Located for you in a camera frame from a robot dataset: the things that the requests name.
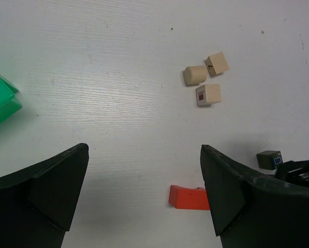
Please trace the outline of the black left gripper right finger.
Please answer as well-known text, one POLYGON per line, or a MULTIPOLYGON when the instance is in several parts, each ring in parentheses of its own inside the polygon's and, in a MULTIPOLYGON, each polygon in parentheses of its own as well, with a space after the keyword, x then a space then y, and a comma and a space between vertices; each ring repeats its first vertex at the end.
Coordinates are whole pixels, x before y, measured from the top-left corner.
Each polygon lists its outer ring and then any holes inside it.
POLYGON ((284 181, 202 145, 200 166, 223 247, 309 247, 309 186, 284 181))

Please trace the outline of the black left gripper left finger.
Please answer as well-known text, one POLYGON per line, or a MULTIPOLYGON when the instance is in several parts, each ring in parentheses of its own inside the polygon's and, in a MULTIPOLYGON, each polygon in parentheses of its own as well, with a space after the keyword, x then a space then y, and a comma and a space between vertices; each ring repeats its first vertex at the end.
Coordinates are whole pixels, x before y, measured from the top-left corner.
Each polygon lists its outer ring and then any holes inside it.
POLYGON ((0 247, 61 247, 88 161, 89 147, 80 143, 0 177, 0 247))

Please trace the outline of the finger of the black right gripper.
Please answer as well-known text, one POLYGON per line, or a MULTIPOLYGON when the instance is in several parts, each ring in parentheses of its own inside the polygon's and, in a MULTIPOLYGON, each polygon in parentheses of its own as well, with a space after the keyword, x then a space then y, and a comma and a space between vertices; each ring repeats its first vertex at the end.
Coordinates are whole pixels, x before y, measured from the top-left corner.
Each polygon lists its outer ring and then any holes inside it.
POLYGON ((288 172, 304 167, 309 167, 309 160, 287 161, 277 166, 274 177, 276 179, 285 181, 288 172))

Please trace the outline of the dark olive cube block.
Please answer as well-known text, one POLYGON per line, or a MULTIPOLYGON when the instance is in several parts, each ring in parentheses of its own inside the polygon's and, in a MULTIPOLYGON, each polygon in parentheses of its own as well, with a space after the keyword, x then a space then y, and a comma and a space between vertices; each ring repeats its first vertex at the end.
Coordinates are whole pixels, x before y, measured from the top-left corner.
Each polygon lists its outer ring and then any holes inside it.
POLYGON ((283 163, 280 151, 266 150, 256 155, 258 166, 261 169, 275 170, 278 165, 283 163))

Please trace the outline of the red wood block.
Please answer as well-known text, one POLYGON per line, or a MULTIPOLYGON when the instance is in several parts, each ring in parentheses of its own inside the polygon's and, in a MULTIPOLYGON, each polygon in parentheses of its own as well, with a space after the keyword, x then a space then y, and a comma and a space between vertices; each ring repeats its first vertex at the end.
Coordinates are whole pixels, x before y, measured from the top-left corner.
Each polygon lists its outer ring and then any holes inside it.
POLYGON ((176 209, 210 210, 207 193, 204 188, 184 188, 171 185, 168 203, 176 209))

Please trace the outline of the green plastic tray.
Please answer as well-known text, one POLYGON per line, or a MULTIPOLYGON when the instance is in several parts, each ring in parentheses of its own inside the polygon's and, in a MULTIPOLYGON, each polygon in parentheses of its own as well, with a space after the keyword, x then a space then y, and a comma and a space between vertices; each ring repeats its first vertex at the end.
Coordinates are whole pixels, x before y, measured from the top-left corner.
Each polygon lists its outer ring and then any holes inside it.
POLYGON ((0 76, 0 124, 22 108, 16 98, 18 92, 12 83, 0 76))

